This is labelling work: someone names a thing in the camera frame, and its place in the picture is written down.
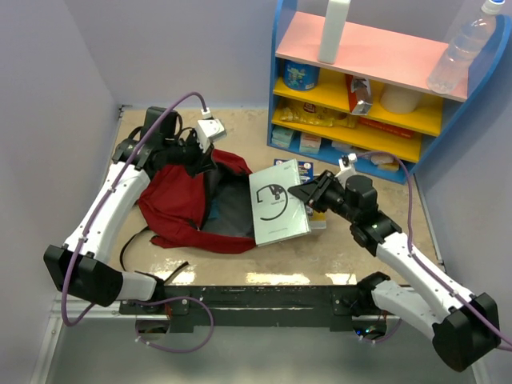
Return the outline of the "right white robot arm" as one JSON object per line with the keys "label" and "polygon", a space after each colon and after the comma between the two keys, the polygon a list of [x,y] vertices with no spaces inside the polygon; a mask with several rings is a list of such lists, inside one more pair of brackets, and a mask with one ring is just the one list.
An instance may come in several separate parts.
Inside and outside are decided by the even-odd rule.
{"label": "right white robot arm", "polygon": [[314,180],[292,186],[289,193],[317,212],[328,210],[350,223],[360,247],[398,272],[412,287],[408,291],[381,274],[359,283],[361,312],[391,312],[419,330],[441,360],[463,372],[500,347],[498,305],[486,293],[476,295],[443,273],[411,242],[410,236],[378,207],[370,178],[349,176],[340,182],[325,171]]}

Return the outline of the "white booklet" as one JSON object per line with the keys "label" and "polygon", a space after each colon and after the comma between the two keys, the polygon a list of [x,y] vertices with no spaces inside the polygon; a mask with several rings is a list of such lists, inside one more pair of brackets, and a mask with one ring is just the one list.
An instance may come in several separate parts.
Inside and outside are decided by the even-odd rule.
{"label": "white booklet", "polygon": [[291,159],[249,176],[250,200],[257,246],[311,232],[305,203],[289,192],[301,184],[298,161]]}

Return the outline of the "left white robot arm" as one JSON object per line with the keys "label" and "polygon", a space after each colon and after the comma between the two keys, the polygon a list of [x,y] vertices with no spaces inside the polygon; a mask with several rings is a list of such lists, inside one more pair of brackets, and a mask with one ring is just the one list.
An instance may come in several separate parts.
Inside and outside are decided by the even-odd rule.
{"label": "left white robot arm", "polygon": [[61,311],[70,296],[107,307],[115,301],[137,301],[148,314],[166,304],[164,282],[151,274],[116,270],[110,252],[132,206],[154,175],[167,165],[188,174],[212,170],[214,142],[225,137],[210,109],[188,138],[180,138],[179,114],[160,107],[146,112],[146,122],[115,147],[106,180],[83,220],[61,246],[48,246],[43,261],[61,293]]}

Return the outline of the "blue treehouse book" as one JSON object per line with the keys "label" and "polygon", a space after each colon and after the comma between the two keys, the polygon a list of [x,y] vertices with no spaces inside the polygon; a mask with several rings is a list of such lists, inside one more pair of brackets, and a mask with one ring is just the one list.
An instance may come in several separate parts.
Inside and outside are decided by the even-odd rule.
{"label": "blue treehouse book", "polygon": [[298,172],[302,183],[314,178],[314,164],[312,162],[298,161]]}

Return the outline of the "red backpack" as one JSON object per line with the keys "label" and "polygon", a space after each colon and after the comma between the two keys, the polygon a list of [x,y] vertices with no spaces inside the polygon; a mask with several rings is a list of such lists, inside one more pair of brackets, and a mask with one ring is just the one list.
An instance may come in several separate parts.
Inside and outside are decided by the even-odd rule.
{"label": "red backpack", "polygon": [[216,254],[242,254],[256,247],[249,176],[244,158],[213,152],[216,169],[191,177],[184,166],[156,173],[138,199],[161,248],[195,248]]}

